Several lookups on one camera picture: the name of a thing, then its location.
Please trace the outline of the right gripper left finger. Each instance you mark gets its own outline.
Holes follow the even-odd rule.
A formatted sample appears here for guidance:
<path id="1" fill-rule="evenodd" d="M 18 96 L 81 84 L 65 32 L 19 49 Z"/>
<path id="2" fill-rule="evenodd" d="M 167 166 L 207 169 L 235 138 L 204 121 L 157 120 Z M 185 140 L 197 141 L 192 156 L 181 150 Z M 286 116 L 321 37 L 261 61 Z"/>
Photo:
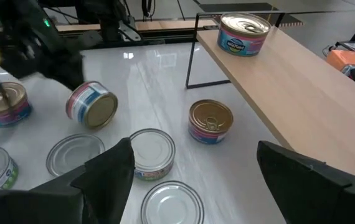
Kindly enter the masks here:
<path id="1" fill-rule="evenodd" d="M 0 190 L 0 224 L 119 223 L 135 158 L 129 138 L 30 190 Z"/>

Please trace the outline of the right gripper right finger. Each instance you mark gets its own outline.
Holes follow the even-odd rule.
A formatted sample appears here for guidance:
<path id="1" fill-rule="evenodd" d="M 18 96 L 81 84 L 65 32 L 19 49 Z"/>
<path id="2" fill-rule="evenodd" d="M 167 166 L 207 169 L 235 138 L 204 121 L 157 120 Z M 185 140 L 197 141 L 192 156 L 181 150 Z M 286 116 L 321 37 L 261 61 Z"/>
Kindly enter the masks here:
<path id="1" fill-rule="evenodd" d="M 287 223 L 355 223 L 355 175 L 269 141 L 257 161 Z"/>

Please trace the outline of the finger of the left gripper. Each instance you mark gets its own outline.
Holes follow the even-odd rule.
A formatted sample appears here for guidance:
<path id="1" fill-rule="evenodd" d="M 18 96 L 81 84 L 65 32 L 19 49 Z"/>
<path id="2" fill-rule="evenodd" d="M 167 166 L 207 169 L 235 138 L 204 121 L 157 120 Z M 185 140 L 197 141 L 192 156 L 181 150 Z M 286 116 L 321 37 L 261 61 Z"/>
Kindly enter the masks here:
<path id="1" fill-rule="evenodd" d="M 50 67 L 47 67 L 45 69 L 45 77 L 53 79 L 69 90 L 72 89 L 72 86 L 69 81 L 69 70 L 67 67 L 62 66 L 62 65 L 53 65 Z"/>
<path id="2" fill-rule="evenodd" d="M 85 82 L 83 75 L 83 63 L 74 62 L 69 65 L 68 69 L 68 84 L 70 90 L 75 90 Z"/>

